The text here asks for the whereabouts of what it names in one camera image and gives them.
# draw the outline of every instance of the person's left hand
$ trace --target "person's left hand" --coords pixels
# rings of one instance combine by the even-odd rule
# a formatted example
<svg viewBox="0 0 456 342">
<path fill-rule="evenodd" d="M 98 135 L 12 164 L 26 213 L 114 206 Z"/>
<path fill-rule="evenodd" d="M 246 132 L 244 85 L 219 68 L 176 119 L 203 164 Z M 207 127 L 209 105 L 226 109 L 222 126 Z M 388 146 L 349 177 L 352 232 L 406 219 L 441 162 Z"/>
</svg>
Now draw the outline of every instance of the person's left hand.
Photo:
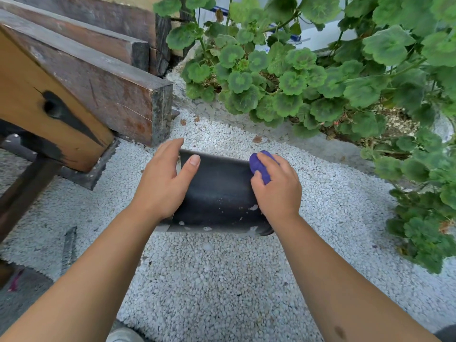
<svg viewBox="0 0 456 342">
<path fill-rule="evenodd" d="M 200 165 L 200 156 L 192 155 L 177 174 L 176 165 L 182 144 L 184 139 L 179 138 L 159 146 L 145 167 L 130 203 L 132 209 L 151 223 L 158 223 L 176 212 Z"/>
</svg>

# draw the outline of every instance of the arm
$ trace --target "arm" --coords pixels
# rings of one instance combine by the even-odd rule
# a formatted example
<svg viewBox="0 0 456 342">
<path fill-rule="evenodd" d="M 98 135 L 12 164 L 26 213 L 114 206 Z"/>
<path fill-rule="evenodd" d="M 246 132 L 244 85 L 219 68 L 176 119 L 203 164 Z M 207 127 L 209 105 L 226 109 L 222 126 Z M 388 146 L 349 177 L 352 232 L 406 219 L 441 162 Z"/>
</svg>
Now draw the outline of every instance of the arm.
<svg viewBox="0 0 456 342">
<path fill-rule="evenodd" d="M 197 172 L 194 155 L 176 175 L 182 144 L 175 139 L 157 149 L 130 205 L 0 342 L 106 341 L 151 233 L 177 210 Z"/>
<path fill-rule="evenodd" d="M 327 342 L 437 342 L 377 287 L 340 257 L 299 216 L 301 185 L 290 164 L 258 154 L 271 175 L 260 172 L 252 187 L 275 230 L 305 302 Z"/>
</svg>

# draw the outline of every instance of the person's right arm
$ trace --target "person's right arm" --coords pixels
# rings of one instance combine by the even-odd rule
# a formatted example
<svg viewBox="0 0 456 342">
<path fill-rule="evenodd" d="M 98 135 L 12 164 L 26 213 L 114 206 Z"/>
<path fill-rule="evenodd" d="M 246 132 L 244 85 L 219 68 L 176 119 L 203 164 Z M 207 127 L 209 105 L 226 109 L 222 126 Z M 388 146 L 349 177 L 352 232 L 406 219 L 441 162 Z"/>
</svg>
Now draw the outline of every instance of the person's right arm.
<svg viewBox="0 0 456 342">
<path fill-rule="evenodd" d="M 438 342 L 339 256 L 299 215 L 301 185 L 290 164 L 259 153 L 271 182 L 252 178 L 259 208 L 276 232 L 326 342 Z"/>
</svg>

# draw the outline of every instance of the green plant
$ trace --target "green plant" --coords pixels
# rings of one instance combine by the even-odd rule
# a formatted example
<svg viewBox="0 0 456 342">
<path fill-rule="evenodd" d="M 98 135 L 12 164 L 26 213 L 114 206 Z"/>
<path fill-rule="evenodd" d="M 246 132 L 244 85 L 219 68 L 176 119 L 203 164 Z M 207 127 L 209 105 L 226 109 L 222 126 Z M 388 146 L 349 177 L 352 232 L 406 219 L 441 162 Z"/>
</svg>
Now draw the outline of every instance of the green plant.
<svg viewBox="0 0 456 342">
<path fill-rule="evenodd" d="M 201 44 L 181 74 L 188 96 L 218 96 L 228 112 L 271 127 L 289 120 L 300 137 L 331 131 L 364 145 L 362 157 L 395 186 L 397 218 L 387 228 L 403 238 L 401 254 L 439 273 L 456 255 L 447 233 L 456 219 L 456 142 L 430 128 L 439 112 L 456 124 L 456 0 L 345 0 L 339 39 L 319 56 L 288 40 L 302 17 L 322 30 L 342 11 L 339 0 L 232 1 L 226 22 L 205 29 L 196 9 L 214 0 L 154 5 L 161 16 L 183 7 L 193 17 L 166 40 L 171 49 Z M 342 40 L 349 29 L 357 38 Z M 267 54 L 255 49 L 265 44 Z M 385 134 L 387 108 L 400 108 L 418 131 Z M 418 189 L 401 189 L 404 178 Z"/>
</svg>

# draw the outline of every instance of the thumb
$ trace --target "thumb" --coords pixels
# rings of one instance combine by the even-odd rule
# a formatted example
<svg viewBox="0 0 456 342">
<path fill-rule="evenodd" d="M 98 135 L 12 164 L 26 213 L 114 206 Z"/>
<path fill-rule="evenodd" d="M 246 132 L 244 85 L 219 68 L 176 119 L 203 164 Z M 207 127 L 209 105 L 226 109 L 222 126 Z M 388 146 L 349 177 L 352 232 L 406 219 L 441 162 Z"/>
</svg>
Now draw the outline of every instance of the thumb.
<svg viewBox="0 0 456 342">
<path fill-rule="evenodd" d="M 188 186 L 191 183 L 191 179 L 195 176 L 198 171 L 198 167 L 201 163 L 201 157 L 198 155 L 191 155 L 190 158 L 186 161 L 179 174 L 177 174 L 175 180 L 178 182 L 179 186 L 188 189 Z"/>
<path fill-rule="evenodd" d="M 258 198 L 259 193 L 265 188 L 265 183 L 259 171 L 255 172 L 254 176 L 250 179 L 250 183 L 252 184 L 255 196 Z"/>
</svg>

